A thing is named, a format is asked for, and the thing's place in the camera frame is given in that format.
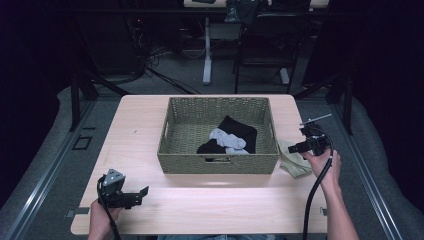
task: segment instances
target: light wood tabletop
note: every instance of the light wood tabletop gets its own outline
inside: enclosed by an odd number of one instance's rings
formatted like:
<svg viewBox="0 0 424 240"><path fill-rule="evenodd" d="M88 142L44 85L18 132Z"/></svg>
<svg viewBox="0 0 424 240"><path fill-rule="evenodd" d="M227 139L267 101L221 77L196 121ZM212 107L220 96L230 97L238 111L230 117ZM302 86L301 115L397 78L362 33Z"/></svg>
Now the light wood tabletop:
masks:
<svg viewBox="0 0 424 240"><path fill-rule="evenodd" d="M311 0L311 8L326 8L328 6L329 0ZM193 7L193 8L223 8L226 6L226 0L216 0L215 3L199 3L193 2L192 0L184 0L184 7Z"/></svg>
<svg viewBox="0 0 424 240"><path fill-rule="evenodd" d="M248 95L196 95L196 97ZM270 99L277 139L304 141L301 118L290 95L254 95ZM303 230L306 200L314 175L294 179L280 168L271 175L164 174L157 150L171 95L128 95L122 98L97 163L81 199L90 207L97 198L97 180L113 168L126 175L122 191L149 186L141 206L123 210L121 234L273 234ZM325 233L327 217L321 188L311 206L309 232ZM71 231L87 235L89 214L75 216Z"/></svg>

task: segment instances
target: cloth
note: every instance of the cloth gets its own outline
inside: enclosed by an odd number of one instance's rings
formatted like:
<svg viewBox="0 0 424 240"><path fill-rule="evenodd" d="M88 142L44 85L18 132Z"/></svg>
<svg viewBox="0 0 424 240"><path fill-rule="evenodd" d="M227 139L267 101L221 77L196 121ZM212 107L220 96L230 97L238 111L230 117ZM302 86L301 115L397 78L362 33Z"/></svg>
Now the cloth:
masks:
<svg viewBox="0 0 424 240"><path fill-rule="evenodd" d="M302 177L312 173L311 164L304 160L302 155L299 153L289 153L289 146L293 146L294 143L278 140L278 146L280 147L281 165L280 167L287 170L293 178Z"/></svg>
<svg viewBox="0 0 424 240"><path fill-rule="evenodd" d="M215 128L209 134L209 139L216 139L216 142L221 147L230 147L234 149L243 149L246 142L234 134L228 134L225 131Z"/></svg>
<svg viewBox="0 0 424 240"><path fill-rule="evenodd" d="M229 148L229 147L225 148L225 153L232 154L232 155L249 154L244 149L234 149L234 148Z"/></svg>
<svg viewBox="0 0 424 240"><path fill-rule="evenodd" d="M247 153L254 154L256 153L256 138L258 131L251 126L240 123L229 116L226 116L224 120L219 124L219 129L223 130L227 134L233 134L238 138L242 138L246 142L244 150ZM225 147L221 147L217 144L216 139L210 139L207 143L202 144L197 149L197 154L205 153L216 153L216 154L226 154Z"/></svg>

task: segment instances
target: person's left hand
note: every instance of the person's left hand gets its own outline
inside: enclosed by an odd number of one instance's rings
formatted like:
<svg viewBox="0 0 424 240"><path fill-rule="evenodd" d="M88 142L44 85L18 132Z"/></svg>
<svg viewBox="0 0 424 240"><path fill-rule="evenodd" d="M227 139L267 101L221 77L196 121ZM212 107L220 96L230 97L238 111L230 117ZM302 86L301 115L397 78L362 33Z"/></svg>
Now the person's left hand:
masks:
<svg viewBox="0 0 424 240"><path fill-rule="evenodd" d="M109 208L110 215L116 221L122 208ZM89 240L106 239L111 232L110 220L97 199L91 203Z"/></svg>

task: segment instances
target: black cable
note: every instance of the black cable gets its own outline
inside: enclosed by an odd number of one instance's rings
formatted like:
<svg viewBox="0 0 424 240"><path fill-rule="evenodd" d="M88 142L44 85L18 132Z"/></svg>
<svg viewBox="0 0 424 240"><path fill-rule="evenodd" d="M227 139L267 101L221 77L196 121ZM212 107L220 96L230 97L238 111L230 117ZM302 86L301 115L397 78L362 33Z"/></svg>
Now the black cable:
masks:
<svg viewBox="0 0 424 240"><path fill-rule="evenodd" d="M159 72L157 72L157 71L153 70L153 69L152 69L152 68L150 68L150 67L147 67L147 66L146 66L146 70L149 70L151 73L153 73L154 75L156 75L156 76L157 76L157 77L159 77L160 79L162 79L162 80L164 80L165 82L167 82L167 83L171 84L171 86L172 86L173 88L175 88L177 91L179 91L179 92L181 92L181 93L184 93L184 94L201 94L199 91L197 91L196 89L194 89L194 88L193 88L193 87L191 87L190 85L188 85L188 84L186 84L186 83L183 83L183 82L181 82L181 81L179 81L179 80L176 80L176 79L173 79L173 78L167 77L167 76L165 76L165 75L163 75L163 74L161 74L161 73L159 73Z"/></svg>
<svg viewBox="0 0 424 240"><path fill-rule="evenodd" d="M309 192L308 200L306 201L305 218L303 222L303 240L306 240L308 236L309 212L311 210L312 199L314 198L315 192L318 189L319 185L321 184L322 179L325 177L325 174L327 174L328 169L331 167L331 163L333 162L333 152L334 152L333 142L331 141L330 137L319 128L311 128L311 129L319 131L328 139L329 146L330 146L330 157L328 158L327 163L325 164L317 180L315 181L311 191Z"/></svg>
<svg viewBox="0 0 424 240"><path fill-rule="evenodd" d="M121 240L121 236L119 235L119 231L118 231L118 226L116 225L115 220L113 220L112 215L110 215L109 208L107 204L103 202L103 198L100 194L102 182L105 180L105 178L106 176L103 176L97 181L97 196L99 198L100 204L103 206L103 209L105 210L107 216L109 217L110 227L112 228L113 235L115 236L115 240Z"/></svg>

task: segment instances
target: basket handle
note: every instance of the basket handle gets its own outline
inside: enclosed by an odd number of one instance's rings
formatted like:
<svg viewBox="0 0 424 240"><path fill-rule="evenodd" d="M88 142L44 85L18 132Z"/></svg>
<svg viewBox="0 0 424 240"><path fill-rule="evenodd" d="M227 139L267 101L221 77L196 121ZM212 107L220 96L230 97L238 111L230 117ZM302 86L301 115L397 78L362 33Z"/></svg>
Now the basket handle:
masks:
<svg viewBox="0 0 424 240"><path fill-rule="evenodd" d="M272 124L269 123L268 127L269 127L269 131L271 132L271 137L272 137L272 139L274 139L275 134L274 134L274 129L272 128Z"/></svg>
<svg viewBox="0 0 424 240"><path fill-rule="evenodd" d="M212 158L212 157L203 157L205 162L207 163L231 163L230 157L220 157L220 158Z"/></svg>
<svg viewBox="0 0 424 240"><path fill-rule="evenodd" d="M166 140L168 137L168 131L169 131L169 122L166 121L165 123L165 130L163 131L163 138Z"/></svg>

